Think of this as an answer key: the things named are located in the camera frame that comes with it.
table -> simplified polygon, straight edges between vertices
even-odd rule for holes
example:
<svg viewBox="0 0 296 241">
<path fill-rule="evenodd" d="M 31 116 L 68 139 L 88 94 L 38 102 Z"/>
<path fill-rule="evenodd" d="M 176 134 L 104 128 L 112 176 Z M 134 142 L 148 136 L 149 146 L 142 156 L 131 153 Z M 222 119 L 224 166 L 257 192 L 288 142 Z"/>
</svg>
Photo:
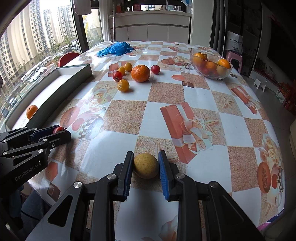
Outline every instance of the table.
<svg viewBox="0 0 296 241">
<path fill-rule="evenodd" d="M 47 202 L 54 204 L 75 181 L 87 184 L 111 173 L 127 151 L 156 156 L 165 150 L 179 171 L 195 181 L 219 182 L 256 226 L 283 210 L 278 140 L 258 98 L 235 69 L 222 81 L 204 78 L 190 64 L 190 49 L 218 53 L 175 42 L 131 41 L 131 53 L 96 56 L 109 45 L 97 45 L 68 64 L 90 64 L 93 77 L 46 124 L 64 125 L 72 135 L 29 181 Z M 126 62 L 157 64 L 161 72 L 144 83 L 127 73 L 131 91 L 122 93 L 111 75 Z M 182 120 L 197 128 L 181 128 Z M 185 135 L 195 140 L 184 144 Z M 133 174 L 127 201 L 114 203 L 115 237 L 167 240 L 176 231 L 177 214 L 178 203 L 165 201 L 158 176 L 144 180 Z"/>
</svg>

blue gripper pad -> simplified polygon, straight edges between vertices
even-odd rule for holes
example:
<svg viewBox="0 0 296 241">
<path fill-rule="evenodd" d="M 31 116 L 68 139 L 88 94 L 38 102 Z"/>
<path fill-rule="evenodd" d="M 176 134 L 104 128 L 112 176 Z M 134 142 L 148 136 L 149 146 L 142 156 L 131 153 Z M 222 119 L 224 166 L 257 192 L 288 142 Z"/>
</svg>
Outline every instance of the blue gripper pad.
<svg viewBox="0 0 296 241">
<path fill-rule="evenodd" d="M 126 170 L 126 177 L 124 179 L 124 199 L 126 200 L 129 194 L 129 190 L 131 187 L 131 176 L 133 174 L 133 154 L 132 158 L 129 160 L 128 168 Z"/>
<path fill-rule="evenodd" d="M 170 198 L 169 181 L 168 181 L 167 170 L 166 170 L 165 163 L 164 163 L 164 158 L 165 158 L 165 161 L 168 161 L 165 153 L 164 153 L 164 157 L 163 157 L 163 154 L 160 151 L 158 153 L 158 162 L 159 162 L 159 167 L 160 167 L 161 186 L 163 188 L 163 195 L 165 196 L 165 199 L 169 200 L 169 198 Z"/>
</svg>

countertop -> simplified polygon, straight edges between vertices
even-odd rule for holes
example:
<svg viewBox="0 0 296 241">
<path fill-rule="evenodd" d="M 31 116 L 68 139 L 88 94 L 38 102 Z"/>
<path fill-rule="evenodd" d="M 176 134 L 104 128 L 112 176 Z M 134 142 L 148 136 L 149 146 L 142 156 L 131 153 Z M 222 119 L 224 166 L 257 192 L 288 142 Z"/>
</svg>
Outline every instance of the countertop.
<svg viewBox="0 0 296 241">
<path fill-rule="evenodd" d="M 174 14 L 174 15 L 181 15 L 181 16 L 188 16 L 191 17 L 191 13 L 186 12 L 175 12 L 175 11 L 165 11 L 165 10 L 148 10 L 148 11 L 134 11 L 134 12 L 122 12 L 116 13 L 115 17 L 123 17 L 127 15 L 136 15 L 136 14 Z"/>
</svg>

fruit bowl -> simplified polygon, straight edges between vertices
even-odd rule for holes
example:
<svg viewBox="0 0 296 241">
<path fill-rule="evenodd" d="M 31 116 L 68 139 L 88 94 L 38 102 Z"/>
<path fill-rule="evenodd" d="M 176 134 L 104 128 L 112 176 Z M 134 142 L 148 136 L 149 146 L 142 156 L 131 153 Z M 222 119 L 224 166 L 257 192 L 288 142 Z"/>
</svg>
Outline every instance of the fruit bowl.
<svg viewBox="0 0 296 241">
<path fill-rule="evenodd" d="M 202 53 L 207 55 L 207 60 L 201 59 L 195 56 L 197 53 Z M 195 70 L 206 78 L 213 80 L 221 80 L 228 76 L 232 70 L 232 64 L 230 63 L 230 68 L 225 68 L 218 65 L 218 61 L 224 59 L 221 56 L 213 55 L 209 52 L 200 51 L 195 48 L 190 50 L 190 61 Z"/>
</svg>

parked car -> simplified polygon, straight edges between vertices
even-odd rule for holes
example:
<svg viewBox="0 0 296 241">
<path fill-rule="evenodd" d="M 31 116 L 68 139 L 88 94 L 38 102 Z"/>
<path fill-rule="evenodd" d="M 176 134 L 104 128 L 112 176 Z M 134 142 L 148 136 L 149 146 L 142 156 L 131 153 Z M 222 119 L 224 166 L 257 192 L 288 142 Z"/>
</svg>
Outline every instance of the parked car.
<svg viewBox="0 0 296 241">
<path fill-rule="evenodd" d="M 30 82 L 30 83 L 33 83 L 34 81 L 36 81 L 37 80 L 37 76 L 36 75 L 33 75 L 32 77 L 30 77 L 29 79 L 28 79 L 28 81 Z"/>
<path fill-rule="evenodd" d="M 3 107 L 3 108 L 1 109 L 1 113 L 2 113 L 3 117 L 6 118 L 7 115 L 8 115 L 8 113 L 9 113 L 9 110 L 6 109 L 6 107 Z"/>
<path fill-rule="evenodd" d="M 39 69 L 39 72 L 40 73 L 45 73 L 47 71 L 47 68 L 46 67 L 41 67 L 40 69 Z"/>
<path fill-rule="evenodd" d="M 12 97 L 9 100 L 9 104 L 10 104 L 11 107 L 14 107 L 16 103 L 17 103 L 17 98 L 15 98 L 15 97 Z"/>
</svg>

